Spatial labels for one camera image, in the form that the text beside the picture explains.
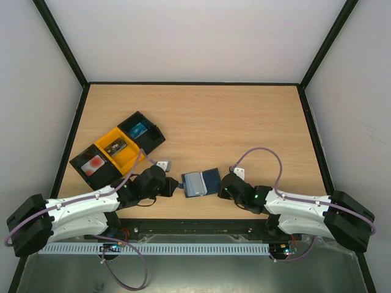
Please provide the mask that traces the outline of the black VIP card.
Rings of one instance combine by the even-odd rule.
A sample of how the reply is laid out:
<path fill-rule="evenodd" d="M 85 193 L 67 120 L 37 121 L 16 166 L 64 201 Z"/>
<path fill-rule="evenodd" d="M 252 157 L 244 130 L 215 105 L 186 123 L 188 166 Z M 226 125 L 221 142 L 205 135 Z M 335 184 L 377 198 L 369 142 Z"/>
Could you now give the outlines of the black VIP card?
<path fill-rule="evenodd" d="M 127 146 L 122 138 L 117 138 L 111 142 L 104 150 L 110 156 L 114 157 L 118 152 L 122 151 Z"/>

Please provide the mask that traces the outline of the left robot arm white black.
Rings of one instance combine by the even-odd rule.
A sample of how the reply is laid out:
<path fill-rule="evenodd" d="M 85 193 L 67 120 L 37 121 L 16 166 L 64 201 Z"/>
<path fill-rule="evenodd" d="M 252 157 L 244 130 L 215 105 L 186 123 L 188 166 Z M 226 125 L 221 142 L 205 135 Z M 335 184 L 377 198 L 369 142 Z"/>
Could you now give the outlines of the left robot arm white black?
<path fill-rule="evenodd" d="M 140 175 L 118 179 L 87 194 L 63 199 L 29 197 L 6 221 L 4 245 L 15 256 L 34 254 L 52 242 L 102 235 L 113 237 L 120 227 L 117 211 L 137 206 L 145 199 L 171 197 L 179 183 L 153 165 Z"/>

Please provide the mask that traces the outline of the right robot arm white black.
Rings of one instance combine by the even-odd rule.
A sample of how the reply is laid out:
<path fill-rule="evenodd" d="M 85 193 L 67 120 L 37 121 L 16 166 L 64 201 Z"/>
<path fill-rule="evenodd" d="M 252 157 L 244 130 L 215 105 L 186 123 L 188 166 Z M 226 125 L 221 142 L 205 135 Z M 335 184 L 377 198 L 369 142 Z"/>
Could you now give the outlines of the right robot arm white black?
<path fill-rule="evenodd" d="M 306 196 L 251 186 L 235 173 L 221 181 L 219 198 L 232 200 L 253 214 L 276 215 L 266 224 L 267 234 L 280 239 L 285 234 L 308 234 L 330 238 L 356 253 L 365 253 L 375 216 L 350 195 Z"/>

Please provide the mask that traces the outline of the blue leather card holder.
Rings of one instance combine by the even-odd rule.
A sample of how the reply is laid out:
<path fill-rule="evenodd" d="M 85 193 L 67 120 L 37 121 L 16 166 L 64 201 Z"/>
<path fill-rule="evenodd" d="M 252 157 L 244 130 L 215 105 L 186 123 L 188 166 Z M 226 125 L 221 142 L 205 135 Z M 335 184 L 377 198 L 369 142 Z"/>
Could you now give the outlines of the blue leather card holder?
<path fill-rule="evenodd" d="M 218 168 L 182 174 L 181 178 L 182 183 L 178 187 L 183 189 L 186 198 L 217 194 L 221 189 L 221 176 Z"/>

